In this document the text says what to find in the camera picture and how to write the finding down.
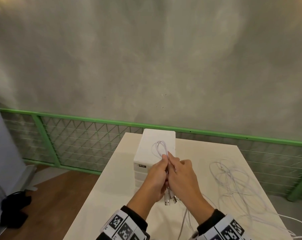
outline black sleeve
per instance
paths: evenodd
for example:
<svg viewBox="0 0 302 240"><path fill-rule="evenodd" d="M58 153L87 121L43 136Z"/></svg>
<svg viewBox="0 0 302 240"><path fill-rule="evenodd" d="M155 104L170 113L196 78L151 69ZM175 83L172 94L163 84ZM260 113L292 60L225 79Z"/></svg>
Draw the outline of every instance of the black sleeve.
<svg viewBox="0 0 302 240"><path fill-rule="evenodd" d="M215 224L217 224L222 218L225 217L225 214L223 214L218 209L215 209L212 216L206 220L204 223L198 226L197 230L199 232L199 236L206 233L210 228L214 227Z"/></svg>
<svg viewBox="0 0 302 240"><path fill-rule="evenodd" d="M137 226L145 233L148 224L142 217L140 217L137 213L135 213L127 206L122 206L121 211L128 214L129 217L135 222L135 224L137 224ZM110 240L110 238L104 232L102 232L96 240Z"/></svg>

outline gray wall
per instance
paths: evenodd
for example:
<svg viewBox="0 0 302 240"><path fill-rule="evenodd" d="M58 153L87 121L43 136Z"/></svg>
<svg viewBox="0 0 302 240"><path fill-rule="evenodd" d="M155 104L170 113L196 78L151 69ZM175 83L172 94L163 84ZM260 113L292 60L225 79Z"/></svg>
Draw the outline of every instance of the gray wall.
<svg viewBox="0 0 302 240"><path fill-rule="evenodd" d="M302 0L1 0L0 105L302 141Z"/></svg>

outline wooden floor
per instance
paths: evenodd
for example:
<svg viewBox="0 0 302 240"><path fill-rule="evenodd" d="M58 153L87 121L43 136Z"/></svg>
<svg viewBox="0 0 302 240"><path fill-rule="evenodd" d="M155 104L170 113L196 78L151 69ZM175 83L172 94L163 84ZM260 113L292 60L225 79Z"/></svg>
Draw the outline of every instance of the wooden floor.
<svg viewBox="0 0 302 240"><path fill-rule="evenodd" d="M37 191L27 192L32 203L22 210L28 219L20 229L6 229L0 240L62 240L98 178L69 171L36 185Z"/></svg>

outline table surface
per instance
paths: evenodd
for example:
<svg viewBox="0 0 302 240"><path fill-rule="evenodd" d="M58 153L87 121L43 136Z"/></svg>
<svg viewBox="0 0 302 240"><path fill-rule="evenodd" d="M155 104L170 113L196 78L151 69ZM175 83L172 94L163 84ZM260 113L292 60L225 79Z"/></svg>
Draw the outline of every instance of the table surface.
<svg viewBox="0 0 302 240"><path fill-rule="evenodd" d="M135 189L133 158L141 136L141 134L125 133L66 233L64 240L96 239L100 228L111 215L123 205L126 205L132 198ZM245 169L255 179L249 165L235 145L176 139L176 155L181 160L190 159L192 161L201 192L212 200L215 205L218 205L219 196L224 193L224 189L218 186L209 171L209 164L211 162L227 159ZM260 197L266 202L267 206L276 212L261 186L258 183L251 186L260 192ZM251 199L250 201L252 204L257 204L255 203L255 199ZM223 202L220 200L220 210L225 214L231 214L250 233L251 238L254 240L292 239L285 231L256 221L253 221L251 224L248 218L240 217L244 213L231 197L223 197ZM176 204L171 203L170 206L165 206L164 200L157 202L146 220L148 223L147 232L150 234L151 239L177 240L184 211L185 206L181 202ZM275 214L266 213L257 216L285 228L280 217ZM195 230L198 225L191 215L190 219L191 226ZM186 221L180 239L189 239L192 233L193 231L188 221Z"/></svg>

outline black object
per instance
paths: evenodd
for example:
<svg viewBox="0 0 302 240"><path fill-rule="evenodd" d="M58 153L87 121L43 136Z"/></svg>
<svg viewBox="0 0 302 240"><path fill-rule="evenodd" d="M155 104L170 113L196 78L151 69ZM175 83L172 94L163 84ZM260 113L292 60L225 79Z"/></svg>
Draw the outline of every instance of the black object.
<svg viewBox="0 0 302 240"><path fill-rule="evenodd" d="M28 206L31 201L31 196L26 196L25 191L15 192L2 200L0 226L20 228L28 218L28 215L20 210Z"/></svg>
<svg viewBox="0 0 302 240"><path fill-rule="evenodd" d="M28 215L19 210L3 211L1 214L0 226L7 228L20 228L27 218Z"/></svg>
<svg viewBox="0 0 302 240"><path fill-rule="evenodd" d="M25 206L28 206L32 201L31 196L26 196L25 191L18 191L10 194L2 200L2 211L19 211Z"/></svg>

